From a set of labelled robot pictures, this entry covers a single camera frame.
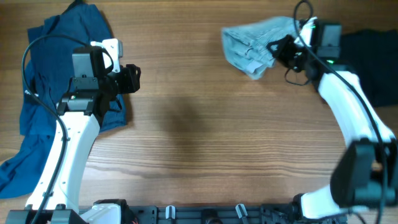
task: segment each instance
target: gray cloth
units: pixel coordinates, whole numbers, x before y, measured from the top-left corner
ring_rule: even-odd
[[[266,49],[267,44],[288,34],[297,37],[293,19],[280,16],[254,24],[225,27],[221,31],[221,38],[227,61],[257,80],[262,77],[266,68],[275,65],[275,59]]]

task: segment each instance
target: wire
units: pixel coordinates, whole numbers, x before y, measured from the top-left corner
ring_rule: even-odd
[[[26,55],[27,55],[27,53],[29,52],[29,50],[30,50],[38,41],[40,41],[40,40],[42,40],[42,39],[49,38],[49,37],[65,38],[65,39],[69,39],[69,40],[72,40],[72,41],[74,41],[74,42],[77,42],[77,43],[79,43],[79,44],[81,44],[81,45],[88,46],[88,44],[86,44],[86,43],[84,43],[84,42],[82,42],[82,41],[80,41],[80,40],[78,40],[78,39],[75,39],[75,38],[73,38],[73,37],[69,37],[69,36],[67,36],[67,35],[63,35],[63,34],[49,34],[49,35],[43,35],[43,36],[41,36],[41,37],[35,39],[34,41],[32,41],[32,42],[29,44],[29,46],[27,46],[27,48],[26,48],[26,50],[25,50],[25,53],[24,53],[24,56],[22,57],[22,63],[21,63],[22,82],[23,82],[23,84],[25,85],[26,90],[30,93],[30,95],[33,97],[33,99],[34,99],[36,102],[38,102],[40,105],[42,105],[42,106],[43,106],[43,107],[44,107],[44,108],[45,108],[45,109],[58,121],[58,123],[60,124],[61,130],[62,130],[62,146],[61,146],[61,151],[60,151],[60,157],[58,158],[57,165],[55,166],[55,169],[54,169],[54,173],[53,173],[52,176],[51,176],[51,179],[50,179],[50,182],[49,182],[49,186],[47,187],[47,190],[46,190],[45,193],[44,193],[43,201],[42,201],[42,203],[40,204],[39,209],[37,209],[36,214],[35,214],[34,218],[33,218],[32,221],[31,221],[31,224],[35,224],[35,223],[37,222],[37,220],[38,220],[39,217],[40,217],[40,214],[42,213],[42,211],[43,211],[43,209],[44,209],[44,207],[45,207],[45,204],[46,204],[47,201],[49,200],[49,197],[52,196],[52,189],[53,189],[53,187],[54,187],[55,180],[56,180],[56,178],[57,178],[57,176],[58,176],[58,172],[59,172],[59,170],[60,170],[62,160],[63,160],[63,158],[64,158],[64,156],[65,156],[65,149],[66,149],[67,141],[68,141],[67,128],[66,128],[65,124],[62,122],[61,117],[60,117],[56,112],[54,112],[50,107],[48,107],[42,100],[40,100],[39,97],[37,97],[37,96],[35,96],[35,95],[33,94],[32,90],[30,89],[29,85],[27,84],[26,75],[25,75],[25,60],[26,60]]]
[[[111,64],[108,68],[105,69],[105,72],[106,72],[107,74],[108,74],[108,73],[111,73],[112,70],[113,70],[113,67],[114,67],[113,59],[112,59],[112,57],[110,56],[110,54],[108,53],[107,50],[101,49],[101,51],[102,51],[102,53],[106,54],[106,55],[109,57],[109,59],[111,60],[111,62],[112,62],[112,64]]]
[[[356,215],[359,220],[361,220],[362,224],[366,224],[365,219],[359,213],[354,212],[353,214]]]
[[[305,43],[303,40],[303,37],[300,35],[299,30],[297,29],[297,25],[295,21],[297,20],[297,10],[299,9],[300,5],[306,3],[308,7],[310,8],[310,14],[312,15],[313,12],[313,7],[311,3],[308,0],[301,0],[294,8],[293,12],[293,26],[295,29],[295,32],[297,34],[297,37],[300,39],[301,43],[303,46],[306,48],[306,50],[311,54],[314,59],[316,59],[322,66],[324,66],[327,70],[329,70],[331,73],[337,76],[353,93],[354,95],[358,98],[358,100],[361,102],[370,122],[372,125],[372,128],[376,134],[377,141],[379,142],[379,150],[380,150],[380,156],[381,156],[381,162],[382,162],[382,192],[381,192],[381,200],[380,200],[380,205],[379,205],[379,211],[377,214],[377,219],[376,219],[376,224],[379,224],[381,222],[381,216],[384,210],[385,206],[385,201],[386,201],[386,192],[387,192],[387,180],[388,180],[388,173],[387,173],[387,157],[386,157],[386,152],[383,148],[383,143],[382,143],[382,138],[379,132],[379,128],[377,127],[377,124],[372,117],[372,114],[366,105],[365,101],[361,97],[361,95],[356,91],[355,87],[353,87],[349,82],[347,82],[340,74],[338,74],[334,69],[332,69],[329,65],[327,65],[322,59],[320,59],[311,49],[310,47]]]
[[[68,88],[67,88],[67,93],[69,93],[70,87],[72,86],[72,80],[73,80],[73,78],[71,77],[71,78],[69,79],[69,84],[68,84]]]
[[[298,85],[298,86],[305,86],[305,85],[308,85],[308,84],[310,84],[310,83],[312,82],[311,79],[308,79],[308,80],[305,81],[305,83],[303,83],[303,84],[291,82],[291,81],[289,81],[289,80],[287,79],[287,74],[288,74],[289,72],[290,72],[290,68],[288,68],[287,71],[285,72],[285,81],[286,81],[287,83],[290,83],[290,84],[293,84],[293,85]]]

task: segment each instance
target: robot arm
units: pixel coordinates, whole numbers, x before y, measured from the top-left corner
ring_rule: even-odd
[[[270,50],[285,67],[295,72],[306,71],[315,89],[329,104],[343,133],[346,152],[333,172],[330,185],[307,194],[296,195],[291,203],[290,221],[322,220],[351,212],[363,212],[376,208],[382,200],[382,177],[379,170],[372,168],[374,161],[380,161],[381,150],[387,151],[388,185],[385,202],[397,205],[398,165],[397,143],[392,131],[384,125],[365,97],[359,78],[344,62],[338,61],[340,54],[341,25],[310,19],[303,26],[303,41],[320,60],[328,62],[341,78],[315,60],[303,45],[294,42],[291,36],[267,46],[278,44],[277,50]],[[369,109],[367,113],[362,102],[349,88],[351,85]],[[379,139],[371,124],[377,124],[385,149],[379,147]]]
[[[395,136],[392,131],[379,119],[379,117],[369,104],[369,101],[366,99],[360,87],[358,76],[348,71],[342,71],[338,73],[346,81],[353,85],[355,89],[359,92],[359,94],[363,97],[366,104],[368,105],[368,108],[370,108],[371,110],[373,118],[378,124],[383,143],[391,145],[392,141],[394,141],[395,139]],[[361,142],[362,139],[368,139],[369,142],[377,142],[376,134],[371,127],[369,118],[366,117],[366,113],[363,109],[362,104],[339,78],[337,78],[332,73],[323,74],[322,79],[319,83],[318,91],[322,98],[326,100],[326,102],[329,104],[333,114],[335,115],[341,132],[343,133],[346,147],[348,148],[348,150],[351,150],[350,145],[352,144],[352,142]],[[339,177],[341,176],[341,174],[335,172],[333,174],[334,178],[332,177],[331,180],[331,184],[335,186],[334,198],[331,191],[331,185],[327,185],[326,187],[323,187],[314,192],[303,194],[298,201],[299,203],[301,203],[300,208],[302,210],[302,218],[307,220],[321,220],[326,217],[334,217],[350,212],[360,213],[368,210],[368,206],[372,208],[374,206],[377,206],[379,200],[377,200],[376,198],[381,198],[381,185],[377,185],[370,179],[372,172],[371,165],[376,159],[374,148],[372,144],[368,145],[367,142],[364,142],[363,146],[364,150],[369,152],[369,154],[363,153],[361,157],[359,157],[360,161],[350,161],[354,163],[350,165],[360,165],[363,169],[353,170],[350,169],[350,167],[347,167],[343,169],[343,172],[346,172],[347,174],[352,174],[353,176],[351,176],[350,179],[353,178],[354,175],[357,178],[361,177],[363,179],[362,183],[359,183],[359,180],[353,181],[353,184],[358,184],[356,186],[356,188],[358,188],[356,190],[356,193],[358,194],[362,190],[363,194],[365,194],[365,192],[367,192],[367,188],[369,187],[370,189],[372,189],[373,192],[377,192],[377,195],[374,195],[375,201],[366,202],[366,200],[370,199],[371,197],[364,197],[362,199],[357,198],[355,200],[355,196],[352,195],[354,200],[352,204],[358,205],[354,205],[352,207],[340,207],[334,199],[336,197],[339,197],[339,194],[336,194],[335,191],[343,189],[342,185],[346,186],[346,184],[341,184],[342,182],[346,182],[348,184],[348,182],[352,181],[352,179],[341,179],[341,177]],[[352,188],[350,189],[350,191],[355,192],[354,185],[350,185],[349,188]],[[387,204],[396,203],[396,197],[393,188],[389,189],[387,195]]]
[[[28,198],[25,210],[11,211],[7,220],[30,222],[44,200],[50,179],[57,175],[49,199],[39,215],[39,222],[47,222],[45,217],[52,214],[51,221],[58,223],[65,216],[90,223],[121,222],[121,213],[131,219],[131,211],[126,209],[125,200],[106,201],[95,205],[93,211],[79,218],[79,192],[81,179],[90,149],[100,131],[103,119],[109,111],[110,101],[116,101],[118,94],[134,93],[139,88],[141,70],[135,65],[119,65],[123,56],[123,45],[117,39],[92,42],[91,46],[75,49],[72,60],[75,76],[71,78],[74,91],[69,90],[57,105],[57,113],[67,128],[67,146],[60,170],[55,174],[55,166],[61,155],[63,134],[60,124],[39,183]]]

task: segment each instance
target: table surface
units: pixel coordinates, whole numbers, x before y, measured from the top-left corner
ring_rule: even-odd
[[[26,29],[62,13],[69,1],[30,2],[0,5],[0,162],[14,156],[24,138],[19,67]],[[296,3],[96,2],[123,41],[121,64],[142,68],[141,89],[124,97],[128,125],[94,143],[80,205],[106,198],[158,206],[287,203],[328,184],[345,149],[328,105],[312,86],[286,83],[280,65],[251,80],[225,60],[221,47],[222,27],[292,16]],[[313,4],[316,16],[340,21],[344,33],[398,28],[398,1]],[[376,111],[398,133],[398,106]],[[0,200],[0,222],[27,198]],[[396,211],[387,209],[383,223],[397,223]],[[373,218],[366,215],[368,222]]]

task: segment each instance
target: blue cloth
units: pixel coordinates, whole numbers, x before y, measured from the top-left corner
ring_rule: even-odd
[[[46,19],[43,26],[29,29],[29,42],[45,34],[65,34],[86,43],[112,38],[97,7],[80,1],[75,1],[64,14]],[[81,46],[67,39],[48,38],[30,51],[27,80],[39,98],[53,110],[74,75],[72,52],[77,47]],[[124,102],[120,95],[118,98],[123,106],[122,112],[107,112],[101,131],[126,125]],[[111,108],[119,109],[115,102],[111,103]],[[16,156],[0,167],[0,198],[17,197],[34,190],[55,136],[55,118],[26,93],[19,125],[25,138]]]
[[[243,26],[225,27],[221,31],[225,58],[231,65],[257,80],[263,76],[266,68],[275,65],[275,59],[266,49],[267,44],[288,34],[295,38],[297,36],[293,19],[284,16]]]

